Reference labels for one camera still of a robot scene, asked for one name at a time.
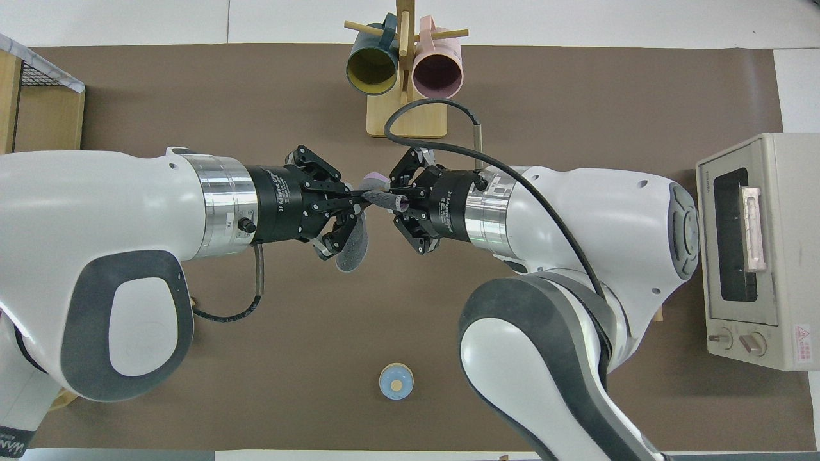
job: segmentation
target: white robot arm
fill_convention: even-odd
[[[177,368],[194,330],[181,261],[343,249],[361,198],[340,177],[304,146],[283,167],[185,148],[0,156],[0,459],[23,454],[60,386],[117,401]]]
[[[407,212],[395,212],[395,225],[418,253],[442,238],[468,241],[520,274],[485,283],[467,301],[459,323],[467,380],[542,459],[663,459],[607,396],[604,380],[691,277],[699,251],[694,201],[666,178],[633,171],[514,169],[572,229],[606,299],[555,222],[510,175],[447,170],[419,148],[391,173],[391,192],[411,199]]]

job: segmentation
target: blue lid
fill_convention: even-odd
[[[412,372],[401,363],[391,363],[381,372],[379,388],[391,400],[401,400],[412,391]]]

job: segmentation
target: cable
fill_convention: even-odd
[[[192,308],[194,314],[206,320],[210,320],[211,322],[220,323],[236,322],[237,320],[241,320],[251,315],[259,305],[259,301],[262,300],[262,295],[265,294],[265,254],[262,251],[262,242],[253,243],[253,255],[256,258],[256,296],[253,298],[253,302],[248,306],[248,308],[241,313],[228,317],[220,317],[203,312],[197,308]]]
[[[20,349],[23,357],[31,363],[32,367],[35,367],[41,372],[48,374],[48,372],[43,370],[43,367],[40,367],[40,364],[34,360],[34,357],[29,354],[29,350],[25,347],[25,343],[23,342],[23,333],[20,331],[20,328],[17,328],[17,325],[15,325],[14,322],[12,322],[11,325],[14,327],[14,339],[17,341],[17,348]]]
[[[575,236],[569,230],[569,227],[567,227],[567,224],[563,221],[563,219],[561,219],[560,215],[558,215],[558,212],[555,211],[555,208],[553,208],[552,204],[550,204],[549,201],[544,197],[544,195],[542,195],[541,192],[539,192],[539,190],[536,189],[535,186],[532,185],[532,183],[530,181],[528,181],[523,175],[521,175],[521,173],[519,173],[518,171],[513,170],[511,167],[509,167],[507,164],[501,162],[500,160],[496,160],[495,158],[490,157],[489,155],[478,152],[478,151],[473,150],[471,148],[465,148],[463,146],[457,146],[455,144],[438,143],[438,142],[435,142],[435,141],[426,141],[426,140],[423,140],[423,139],[404,138],[403,136],[398,136],[398,135],[393,134],[393,132],[390,130],[393,127],[393,124],[396,122],[396,120],[398,120],[398,118],[401,117],[402,115],[404,115],[406,112],[412,110],[413,108],[419,107],[419,106],[424,106],[424,105],[427,105],[427,104],[436,104],[436,103],[446,104],[448,106],[452,106],[452,107],[457,108],[461,112],[464,112],[464,114],[466,114],[468,117],[470,117],[470,120],[472,121],[472,124],[474,126],[481,126],[481,123],[478,121],[478,117],[476,117],[476,115],[473,114],[472,111],[470,111],[470,109],[468,109],[467,107],[463,106],[460,103],[457,103],[457,102],[453,101],[452,99],[446,99],[446,98],[419,99],[418,101],[414,101],[412,103],[405,104],[398,111],[394,112],[394,114],[392,116],[390,116],[389,119],[387,119],[387,122],[385,123],[385,136],[387,137],[387,139],[393,141],[396,144],[401,144],[401,145],[412,147],[412,148],[438,149],[438,150],[444,150],[444,151],[448,151],[448,152],[452,152],[452,153],[458,153],[458,154],[461,154],[461,155],[464,155],[464,156],[467,156],[467,157],[471,157],[471,158],[474,158],[476,160],[487,163],[489,165],[492,165],[493,167],[498,168],[499,170],[503,171],[504,173],[507,173],[508,175],[510,175],[514,180],[521,183],[521,185],[523,185],[524,188],[527,189],[530,192],[530,194],[533,195],[533,197],[535,197],[535,200],[538,201],[538,203],[541,205],[541,207],[543,207],[544,210],[546,210],[546,212],[553,219],[553,221],[555,221],[556,226],[558,226],[558,229],[561,231],[564,238],[567,239],[567,242],[569,243],[569,246],[572,248],[572,251],[578,257],[578,261],[581,263],[581,266],[584,268],[584,271],[586,272],[586,275],[590,278],[590,282],[592,283],[592,287],[594,288],[595,293],[597,293],[598,296],[600,296],[601,298],[604,298],[604,300],[605,300],[606,295],[604,293],[604,287],[601,285],[601,280],[599,280],[598,276],[595,275],[595,271],[592,269],[592,265],[590,264],[590,260],[587,259],[586,254],[584,254],[584,250],[581,249],[581,246],[578,244],[578,241],[575,239]]]

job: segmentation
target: mug rack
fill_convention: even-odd
[[[416,55],[416,2],[396,0],[396,16],[399,19],[399,68],[396,85],[385,94],[367,96],[366,128],[370,136],[385,137],[387,119],[403,105],[423,99],[412,84],[411,70]],[[381,36],[382,30],[352,21],[345,21],[344,27],[366,34]],[[433,33],[433,39],[467,37],[469,30],[448,30]],[[447,134],[447,107],[443,104],[428,104],[404,114],[393,125],[393,132],[409,138],[442,138]]]

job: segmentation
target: wooden base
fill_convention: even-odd
[[[77,399],[77,395],[71,393],[68,390],[60,389],[60,393],[57,394],[56,399],[52,402],[52,406],[48,411],[54,411],[56,409],[65,408],[68,404],[73,402]]]
[[[385,122],[403,106],[400,83],[385,94],[367,97],[367,133],[370,136],[384,138]],[[417,107],[393,124],[393,132],[408,138],[443,138],[447,134],[447,106],[430,104]]]

